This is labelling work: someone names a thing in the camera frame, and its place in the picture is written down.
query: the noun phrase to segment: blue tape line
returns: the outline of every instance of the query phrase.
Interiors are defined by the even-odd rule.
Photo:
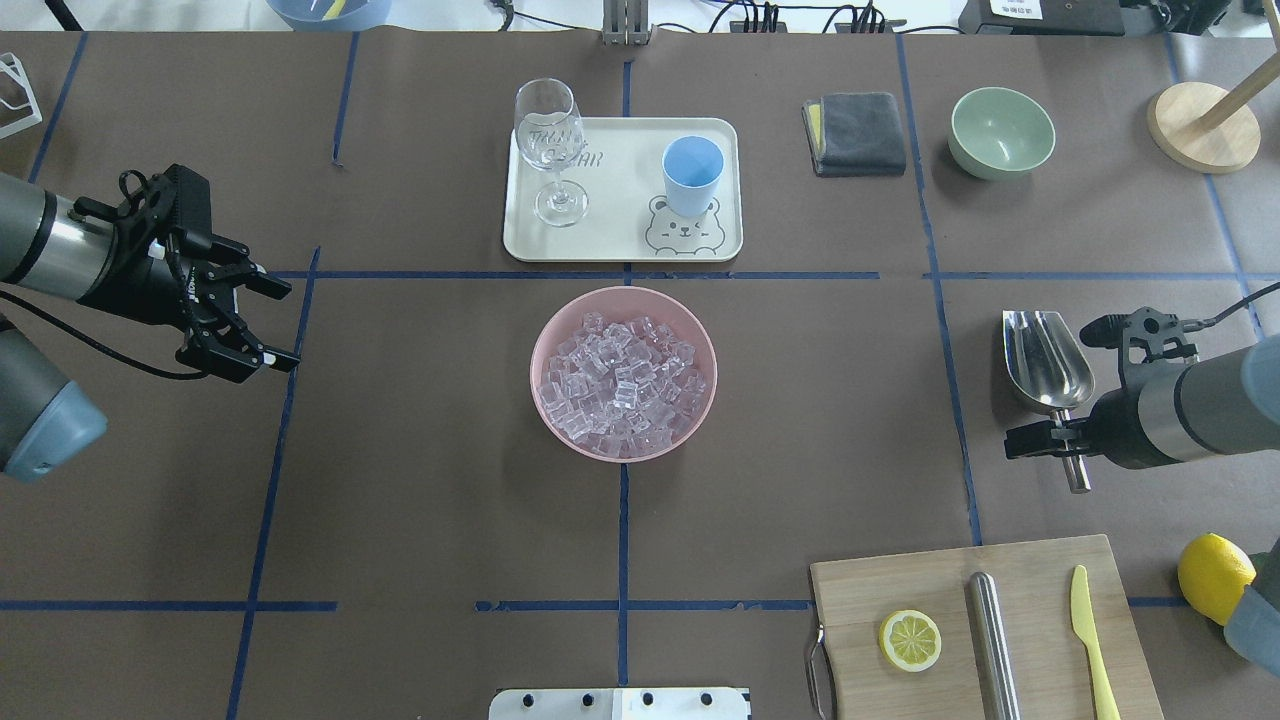
[[[244,612],[239,600],[0,600],[6,612]],[[330,601],[259,602],[259,612],[337,612]]]
[[[259,601],[255,612],[337,612],[338,603],[333,601],[274,600]]]
[[[236,651],[236,671],[232,674],[232,692],[227,698],[227,720],[236,720],[239,712],[239,692],[244,684],[244,666],[248,664],[248,641],[253,634],[253,612],[246,612],[241,624],[241,643]]]
[[[1211,282],[1234,281],[1234,273],[924,273],[924,279],[941,281],[1160,281],[1160,282]]]
[[[82,32],[79,42],[76,44],[76,54],[72,55],[72,65],[67,68],[67,78],[63,79],[63,90],[58,94],[58,104],[54,105],[54,114],[49,117],[49,126],[45,128],[45,137],[40,141],[40,150],[36,151],[36,160],[31,164],[31,174],[27,182],[35,183],[40,177],[40,168],[45,164],[45,154],[49,152],[49,143],[54,140],[54,128],[58,119],[63,117],[63,106],[67,105],[67,96],[72,92],[72,81],[76,79],[76,70],[79,68],[79,59],[84,55],[84,44],[88,42],[88,33]]]
[[[338,122],[333,128],[333,158],[334,165],[342,167],[338,161],[338,151],[342,150],[342,128],[347,123],[347,100],[351,99],[351,79],[356,74],[356,50],[360,47],[360,33],[351,33],[351,49],[347,51],[347,78],[342,81],[342,100],[338,101]]]
[[[0,610],[35,612],[243,612],[243,601],[0,600]]]
[[[621,466],[618,483],[618,687],[627,687],[627,606],[631,562],[631,471]]]
[[[293,352],[301,355],[307,334],[307,319],[311,315],[311,299],[316,286],[316,266],[320,264],[320,249],[311,254],[311,266],[307,270],[307,290],[302,297],[302,311],[298,315],[298,333],[293,342]],[[253,614],[257,593],[262,583],[262,566],[266,562],[266,542],[271,537],[271,519],[275,515],[275,496],[280,486],[280,470],[284,465],[284,446],[289,434],[289,420],[293,416],[293,395],[298,384],[298,369],[289,373],[289,384],[284,391],[284,407],[280,410],[280,429],[275,437],[275,455],[271,459],[271,479],[266,486],[266,502],[262,505],[262,524],[257,532],[257,551],[253,555],[253,574],[248,584],[248,607],[241,626],[241,644],[236,652],[236,670],[232,675],[230,697],[227,701],[227,720],[234,720],[239,711],[241,685],[244,682],[244,666],[248,661],[248,647],[253,637]]]
[[[1129,607],[1190,607],[1184,597],[1130,597]]]
[[[877,272],[682,272],[653,270],[635,273],[637,279],[646,281],[878,281]]]
[[[617,612],[616,600],[500,600],[476,602],[476,612]]]
[[[282,279],[302,279],[310,277],[308,270],[274,270],[273,275]],[[631,263],[623,263],[622,270],[320,270],[315,274],[323,281],[617,281],[631,284],[634,279],[645,281],[878,281],[881,274],[869,272],[680,272],[680,270],[641,270],[632,269]]]
[[[933,284],[933,304],[938,314],[938,332],[942,334],[942,360],[947,368],[947,388],[951,391],[951,414],[956,424],[956,437],[960,439],[960,459],[964,468],[964,487],[969,503],[969,533],[973,544],[982,544],[982,520],[978,518],[978,493],[973,484],[973,466],[969,464],[969,441],[964,429],[964,411],[960,407],[960,383],[956,380],[955,356],[951,352],[951,329],[947,327],[946,301],[942,296],[942,281],[938,279],[938,250],[933,238],[933,220],[924,202],[924,161],[920,159],[920,138],[915,128],[915,109],[911,104],[911,81],[906,69],[906,45],[901,35],[895,35],[897,42],[897,68],[902,76],[902,101],[906,105],[906,127],[911,135],[911,161],[915,165],[915,191],[920,199],[920,220],[924,236],[928,238],[929,270]]]
[[[622,117],[631,117],[631,63],[622,63]],[[630,286],[635,277],[631,274],[631,263],[622,264],[622,284]]]
[[[1183,82],[1183,73],[1178,69],[1178,56],[1174,54],[1174,33],[1165,33],[1165,55],[1169,58],[1169,77],[1174,85]]]
[[[622,63],[622,117],[631,117],[631,63],[635,60],[627,60]]]
[[[627,612],[746,611],[799,612],[813,610],[810,600],[627,600]],[[479,601],[476,612],[616,612],[613,600],[500,600]]]
[[[275,273],[278,277],[294,277]],[[426,281],[612,281],[622,278],[617,270],[321,270],[323,281],[426,279]]]
[[[632,600],[631,610],[645,612],[708,612],[763,610],[765,612],[799,612],[813,610],[809,600]]]

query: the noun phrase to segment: metal scoop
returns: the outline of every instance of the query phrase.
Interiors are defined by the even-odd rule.
[[[1093,395],[1093,370],[1062,316],[1046,310],[1005,310],[1005,366],[1024,404],[1059,427]],[[1071,492],[1089,492],[1084,460],[1062,457]]]

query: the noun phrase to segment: cutting board handle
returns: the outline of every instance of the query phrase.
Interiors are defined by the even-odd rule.
[[[831,671],[831,656],[827,655],[827,629],[818,623],[818,633],[813,637],[813,642],[809,644],[809,661],[805,664],[805,675],[809,678],[809,702],[813,703],[814,711],[818,712],[820,720],[827,720],[827,714],[822,710],[822,696],[818,692],[818,647],[822,647],[822,659],[827,665],[827,682],[828,687],[832,688],[831,693],[831,714],[836,716],[836,676]]]

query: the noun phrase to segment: blue bowl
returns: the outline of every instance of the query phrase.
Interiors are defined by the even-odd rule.
[[[266,0],[276,15],[298,31],[356,32],[378,27],[387,22],[392,12],[392,0],[347,0],[347,8],[332,20],[325,20],[333,0]]]

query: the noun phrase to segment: wooden stand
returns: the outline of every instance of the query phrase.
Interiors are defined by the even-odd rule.
[[[1280,27],[1274,1],[1265,3],[1272,31]],[[1280,35],[1275,35],[1280,46]],[[1202,173],[1233,173],[1258,154],[1262,131],[1245,105],[1280,77],[1280,51],[1230,92],[1204,82],[1178,83],[1151,100],[1151,137],[1179,164]]]

